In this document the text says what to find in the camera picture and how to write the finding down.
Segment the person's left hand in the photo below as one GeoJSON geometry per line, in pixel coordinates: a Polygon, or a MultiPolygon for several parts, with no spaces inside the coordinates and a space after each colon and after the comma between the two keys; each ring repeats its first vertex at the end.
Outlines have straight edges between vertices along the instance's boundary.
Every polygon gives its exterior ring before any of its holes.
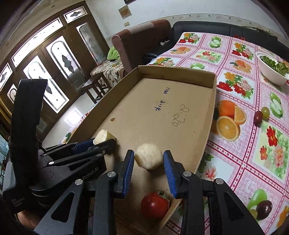
{"type": "Polygon", "coordinates": [[[35,229],[40,222],[40,218],[29,211],[21,211],[17,213],[18,220],[23,226],[30,229],[35,229]]]}

